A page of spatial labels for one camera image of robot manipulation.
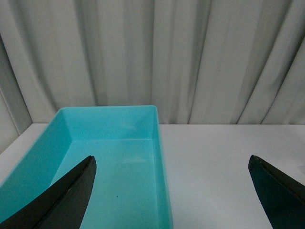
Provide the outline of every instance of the plastic tray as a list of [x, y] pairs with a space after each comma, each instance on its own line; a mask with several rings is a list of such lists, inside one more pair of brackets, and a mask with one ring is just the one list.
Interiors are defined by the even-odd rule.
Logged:
[[61, 109], [0, 187], [0, 222], [93, 155], [84, 229], [173, 228], [154, 106]]

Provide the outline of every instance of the white curtain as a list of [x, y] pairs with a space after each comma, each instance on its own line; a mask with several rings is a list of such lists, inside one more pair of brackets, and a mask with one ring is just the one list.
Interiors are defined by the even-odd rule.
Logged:
[[0, 34], [33, 122], [153, 104], [165, 124], [305, 123], [304, 0], [1, 0]]
[[0, 36], [0, 153], [31, 123]]

